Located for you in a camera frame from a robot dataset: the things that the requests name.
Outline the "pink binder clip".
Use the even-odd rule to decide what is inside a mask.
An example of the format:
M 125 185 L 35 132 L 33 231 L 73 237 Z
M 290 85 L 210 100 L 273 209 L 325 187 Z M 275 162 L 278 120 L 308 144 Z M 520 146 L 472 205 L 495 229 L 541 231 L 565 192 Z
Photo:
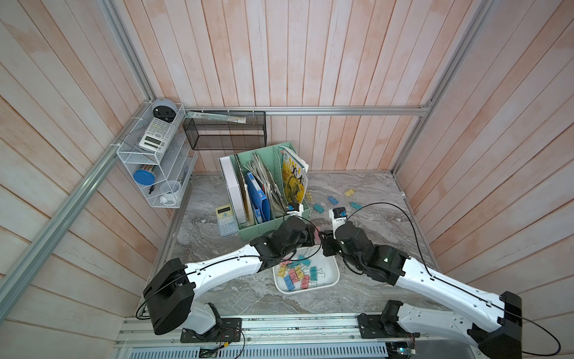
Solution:
M 307 290 L 309 289 L 310 284 L 311 284 L 310 276 L 304 275 L 303 278 L 300 280 L 300 288 L 302 290 Z
M 315 237 L 315 244 L 316 245 L 320 244 L 321 243 L 321 235 L 320 235 L 320 232 L 318 230 L 315 230 L 314 237 Z

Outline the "white plastic storage tray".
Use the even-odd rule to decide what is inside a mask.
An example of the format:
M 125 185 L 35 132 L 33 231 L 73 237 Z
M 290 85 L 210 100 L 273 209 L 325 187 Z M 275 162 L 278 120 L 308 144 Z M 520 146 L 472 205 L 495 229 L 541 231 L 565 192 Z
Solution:
M 298 259 L 301 257 L 310 260 L 310 266 L 304 266 L 299 263 Z M 288 267 L 287 276 L 291 276 L 295 285 L 295 289 L 291 292 L 287 290 L 284 278 L 277 276 L 280 266 Z M 307 290 L 300 288 L 300 280 L 304 275 L 309 275 L 311 279 L 311 284 Z M 286 295 L 333 287 L 339 282 L 339 279 L 340 271 L 336 259 L 334 257 L 325 257 L 318 245 L 299 248 L 289 260 L 285 260 L 273 267 L 274 284 L 282 294 Z

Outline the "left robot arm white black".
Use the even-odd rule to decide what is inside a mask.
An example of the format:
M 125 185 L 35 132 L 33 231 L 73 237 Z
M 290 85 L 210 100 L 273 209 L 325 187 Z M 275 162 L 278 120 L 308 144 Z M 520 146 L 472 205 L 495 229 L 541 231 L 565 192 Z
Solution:
M 237 251 L 211 260 L 182 263 L 179 258 L 165 263 L 143 290 L 143 303 L 136 317 L 143 320 L 147 309 L 154 333 L 167 334 L 179 326 L 205 335 L 220 325 L 212 305 L 197 302 L 200 296 L 228 281 L 255 275 L 292 260 L 299 248 L 315 245 L 319 234 L 306 218 L 293 215 L 278 229 L 259 236 Z

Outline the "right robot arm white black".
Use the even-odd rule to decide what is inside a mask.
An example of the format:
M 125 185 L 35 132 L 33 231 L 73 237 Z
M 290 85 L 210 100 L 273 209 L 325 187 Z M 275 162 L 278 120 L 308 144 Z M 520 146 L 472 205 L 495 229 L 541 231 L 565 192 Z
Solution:
M 477 290 L 425 267 L 389 245 L 375 245 L 352 222 L 321 235 L 324 255 L 338 255 L 374 281 L 423 295 L 444 306 L 429 310 L 389 300 L 381 315 L 358 316 L 364 338 L 429 334 L 457 340 L 488 358 L 521 358 L 522 299 Z

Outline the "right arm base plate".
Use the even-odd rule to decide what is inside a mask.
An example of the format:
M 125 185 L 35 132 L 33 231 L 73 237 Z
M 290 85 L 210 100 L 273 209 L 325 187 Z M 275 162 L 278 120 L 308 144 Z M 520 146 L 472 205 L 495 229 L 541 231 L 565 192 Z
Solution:
M 357 316 L 362 339 L 419 338 L 420 333 L 405 331 L 398 323 L 384 321 L 381 315 L 360 314 Z

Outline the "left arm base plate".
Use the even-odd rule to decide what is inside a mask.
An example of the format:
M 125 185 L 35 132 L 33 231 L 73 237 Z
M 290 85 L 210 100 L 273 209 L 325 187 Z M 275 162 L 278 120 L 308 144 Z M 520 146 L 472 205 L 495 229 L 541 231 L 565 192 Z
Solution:
M 233 343 L 242 340 L 242 319 L 239 317 L 216 320 L 215 326 L 204 334 L 182 329 L 181 343 Z

